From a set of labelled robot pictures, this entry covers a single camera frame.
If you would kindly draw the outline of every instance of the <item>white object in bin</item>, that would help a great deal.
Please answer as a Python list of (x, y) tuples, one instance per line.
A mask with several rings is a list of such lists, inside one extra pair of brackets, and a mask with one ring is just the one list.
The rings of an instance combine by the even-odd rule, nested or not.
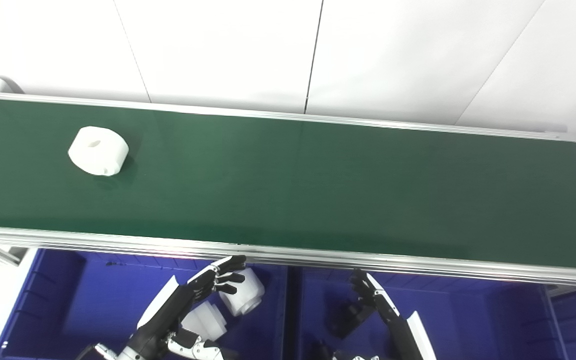
[(188, 312), (181, 321), (181, 326), (199, 335), (201, 339), (213, 342), (226, 333), (226, 319), (217, 306), (208, 301)]
[(226, 294), (226, 292), (220, 292), (219, 296), (226, 304), (228, 310), (230, 310), (230, 313), (238, 317), (255, 309), (261, 303), (261, 297), (264, 296), (266, 289), (255, 275), (253, 269), (247, 268), (236, 272), (246, 277), (246, 280), (240, 284), (230, 283), (237, 288), (237, 293)]
[(426, 328), (421, 322), (421, 317), (419, 317), (419, 313), (416, 311), (413, 312), (407, 319), (407, 323), (408, 326), (410, 326), (410, 331), (419, 349), (419, 353), (421, 353), (421, 358), (423, 358), (423, 360), (437, 360), (433, 346), (430, 344), (428, 333), (426, 333)]
[(92, 175), (119, 173), (128, 155), (128, 144), (116, 132), (103, 127), (82, 127), (68, 149), (78, 168)]
[(178, 286), (179, 283), (173, 275), (170, 280), (167, 281), (164, 287), (159, 290), (157, 296), (152, 299), (146, 310), (143, 312), (141, 318), (137, 322), (137, 329), (141, 328), (142, 325), (149, 322), (153, 316), (155, 316), (158, 310), (162, 308), (164, 303), (166, 303), (166, 300), (169, 299), (169, 297), (173, 294), (173, 292), (175, 292), (175, 289), (177, 289)]

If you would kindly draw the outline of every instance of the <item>white cylindrical part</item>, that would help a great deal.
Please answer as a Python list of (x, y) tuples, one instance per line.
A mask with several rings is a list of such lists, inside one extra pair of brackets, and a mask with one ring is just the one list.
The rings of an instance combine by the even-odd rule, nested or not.
[(246, 280), (240, 284), (229, 282), (229, 284), (237, 288), (237, 293), (226, 294), (226, 292), (220, 292), (219, 296), (226, 304), (226, 307), (228, 307), (228, 310), (230, 310), (230, 313), (238, 317), (255, 309), (261, 303), (261, 297), (264, 296), (266, 289), (264, 289), (264, 285), (259, 281), (253, 269), (247, 268), (236, 272), (246, 277)]
[(86, 173), (112, 176), (119, 173), (128, 155), (128, 144), (116, 132), (103, 127), (82, 127), (68, 156), (73, 164)]
[(201, 339), (213, 342), (226, 333), (226, 319), (217, 306), (208, 301), (188, 312), (188, 315), (181, 321), (181, 326), (199, 335)]

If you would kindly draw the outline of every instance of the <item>white wall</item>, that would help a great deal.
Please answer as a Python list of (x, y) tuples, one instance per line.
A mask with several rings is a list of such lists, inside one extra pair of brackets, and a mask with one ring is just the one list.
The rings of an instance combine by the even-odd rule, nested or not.
[(576, 135), (576, 0), (0, 0), (0, 76), (29, 94)]

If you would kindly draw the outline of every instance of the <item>robotic hand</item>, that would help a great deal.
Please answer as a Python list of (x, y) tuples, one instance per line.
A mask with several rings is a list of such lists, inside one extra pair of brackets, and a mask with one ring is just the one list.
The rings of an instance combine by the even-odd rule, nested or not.
[(414, 324), (414, 328), (411, 328), (382, 285), (366, 271), (355, 269), (350, 282), (352, 289), (359, 294), (359, 302), (376, 309), (388, 327), (396, 360), (435, 360), (435, 353), (418, 314), (411, 316)]
[(186, 284), (178, 285), (155, 314), (133, 333), (119, 355), (102, 344), (94, 349), (105, 360), (160, 360), (168, 351), (194, 360), (236, 360), (235, 351), (220, 348), (215, 342), (180, 328), (179, 324), (193, 304), (213, 292), (236, 294), (237, 288), (229, 282), (242, 283), (244, 276), (233, 271), (245, 268), (245, 255), (228, 256), (211, 263)]

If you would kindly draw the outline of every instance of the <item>green conveyor belt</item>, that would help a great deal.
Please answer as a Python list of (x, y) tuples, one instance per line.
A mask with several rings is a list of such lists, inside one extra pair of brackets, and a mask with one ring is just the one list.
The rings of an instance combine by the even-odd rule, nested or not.
[(0, 100), (0, 227), (576, 268), (576, 143)]

